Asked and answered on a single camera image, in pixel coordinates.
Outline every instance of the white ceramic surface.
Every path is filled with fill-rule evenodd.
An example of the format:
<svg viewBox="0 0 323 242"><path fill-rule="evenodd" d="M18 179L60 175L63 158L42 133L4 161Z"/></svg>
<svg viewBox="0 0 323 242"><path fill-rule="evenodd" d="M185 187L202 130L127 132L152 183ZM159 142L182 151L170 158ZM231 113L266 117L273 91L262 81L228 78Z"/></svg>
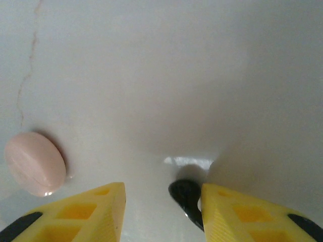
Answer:
<svg viewBox="0 0 323 242"><path fill-rule="evenodd" d="M0 225L124 181L121 242L204 241L167 190L194 157L323 226L322 23L321 0L2 0L0 150L38 131L68 179L36 198L2 158Z"/></svg>

